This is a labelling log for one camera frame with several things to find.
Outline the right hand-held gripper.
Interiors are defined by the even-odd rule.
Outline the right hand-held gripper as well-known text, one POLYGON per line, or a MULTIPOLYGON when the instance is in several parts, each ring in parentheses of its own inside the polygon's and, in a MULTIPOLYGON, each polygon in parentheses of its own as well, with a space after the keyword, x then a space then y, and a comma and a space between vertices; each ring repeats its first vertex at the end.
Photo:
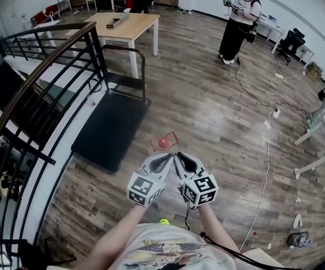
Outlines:
POLYGON ((201 176, 205 166, 200 159, 185 152, 177 152, 174 155, 174 166, 177 176, 182 180, 180 186, 186 203, 199 207, 216 199, 219 187, 212 174, 201 176))

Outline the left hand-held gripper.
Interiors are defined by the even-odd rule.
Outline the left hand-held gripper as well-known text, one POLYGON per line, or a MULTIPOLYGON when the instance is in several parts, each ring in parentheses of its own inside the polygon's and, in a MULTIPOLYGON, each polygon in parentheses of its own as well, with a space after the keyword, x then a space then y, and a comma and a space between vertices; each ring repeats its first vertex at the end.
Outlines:
POLYGON ((164 181, 173 160, 171 153, 159 153, 146 158, 138 169, 138 174, 132 174, 127 186, 127 199, 143 207, 148 207, 154 202, 165 189, 164 181))

